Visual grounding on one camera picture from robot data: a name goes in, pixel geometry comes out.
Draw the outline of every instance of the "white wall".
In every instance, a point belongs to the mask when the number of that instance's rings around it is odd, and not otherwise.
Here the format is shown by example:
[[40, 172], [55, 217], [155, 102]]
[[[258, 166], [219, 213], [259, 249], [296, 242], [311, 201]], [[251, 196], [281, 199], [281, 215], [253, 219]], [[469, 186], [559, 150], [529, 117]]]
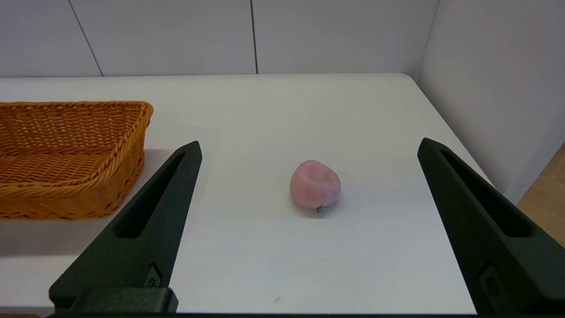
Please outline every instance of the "white wall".
[[416, 78], [437, 0], [253, 0], [259, 73]]
[[0, 76], [100, 76], [67, 0], [0, 1]]
[[565, 141], [565, 1], [441, 0], [418, 84], [517, 202]]
[[415, 78], [437, 1], [0, 0], [0, 77], [254, 74], [256, 44], [260, 73]]
[[249, 0], [71, 0], [104, 76], [255, 73]]

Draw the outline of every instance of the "wall seam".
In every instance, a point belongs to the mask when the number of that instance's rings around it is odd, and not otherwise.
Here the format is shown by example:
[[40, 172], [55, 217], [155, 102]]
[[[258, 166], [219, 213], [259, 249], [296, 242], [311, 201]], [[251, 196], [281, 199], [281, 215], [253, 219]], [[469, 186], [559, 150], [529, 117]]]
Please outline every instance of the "wall seam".
[[422, 71], [422, 68], [424, 67], [424, 60], [425, 60], [425, 56], [428, 52], [428, 45], [429, 45], [429, 38], [432, 36], [432, 30], [433, 27], [436, 25], [436, 17], [437, 17], [437, 11], [439, 11], [440, 8], [440, 2], [441, 0], [437, 0], [437, 4], [436, 4], [436, 10], [433, 13], [433, 18], [432, 18], [432, 24], [429, 27], [429, 31], [428, 31], [428, 38], [425, 41], [425, 45], [424, 45], [424, 50], [422, 51], [422, 56], [420, 58], [420, 63], [418, 64], [418, 73], [416, 74], [416, 78], [414, 79], [414, 82], [417, 84], [418, 80], [420, 79], [420, 73]]
[[100, 64], [98, 64], [98, 60], [96, 59], [96, 55], [94, 55], [94, 51], [92, 50], [92, 46], [90, 46], [90, 42], [88, 41], [88, 38], [86, 37], [86, 33], [84, 33], [84, 29], [82, 28], [82, 24], [80, 24], [79, 17], [76, 15], [75, 8], [72, 6], [71, 0], [67, 0], [67, 1], [69, 3], [69, 6], [71, 7], [72, 13], [75, 15], [76, 22], [79, 24], [80, 31], [82, 32], [82, 36], [84, 36], [84, 40], [86, 41], [86, 44], [88, 45], [88, 48], [90, 49], [90, 53], [92, 54], [92, 57], [94, 58], [96, 66], [98, 67], [98, 71], [100, 72], [100, 76], [104, 77], [104, 73], [102, 72], [102, 69], [100, 68]]
[[249, 0], [249, 6], [251, 8], [251, 28], [253, 30], [253, 53], [255, 54], [255, 74], [259, 74], [259, 67], [257, 64], [257, 41], [255, 40], [255, 15], [253, 13], [253, 0]]

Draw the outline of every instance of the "table surface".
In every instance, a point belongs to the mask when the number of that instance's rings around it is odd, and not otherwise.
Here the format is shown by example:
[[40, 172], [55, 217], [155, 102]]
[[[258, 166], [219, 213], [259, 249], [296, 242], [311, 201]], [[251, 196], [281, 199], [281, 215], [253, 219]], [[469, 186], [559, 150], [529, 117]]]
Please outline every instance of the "table surface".
[[[446, 144], [484, 174], [406, 75], [0, 79], [0, 98], [152, 103], [146, 167], [129, 197], [176, 148], [200, 141], [170, 285], [179, 312], [475, 313], [420, 141]], [[308, 159], [341, 179], [321, 216], [289, 197]], [[52, 310], [49, 286], [110, 219], [0, 221], [0, 311]]]

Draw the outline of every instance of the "pink fruit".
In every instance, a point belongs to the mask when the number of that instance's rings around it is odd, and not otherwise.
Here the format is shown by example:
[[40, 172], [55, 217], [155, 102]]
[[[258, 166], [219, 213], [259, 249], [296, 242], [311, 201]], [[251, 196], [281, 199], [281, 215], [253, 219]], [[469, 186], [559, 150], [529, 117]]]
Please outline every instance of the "pink fruit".
[[337, 201], [340, 193], [341, 182], [337, 174], [315, 160], [301, 163], [290, 179], [290, 196], [299, 207], [327, 207]]

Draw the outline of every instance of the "wooden floor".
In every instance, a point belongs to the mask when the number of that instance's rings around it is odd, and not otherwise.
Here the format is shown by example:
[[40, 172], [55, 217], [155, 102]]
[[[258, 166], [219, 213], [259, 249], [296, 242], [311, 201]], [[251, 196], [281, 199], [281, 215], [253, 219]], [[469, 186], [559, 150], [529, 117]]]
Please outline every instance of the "wooden floor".
[[565, 247], [565, 144], [518, 202], [518, 208]]

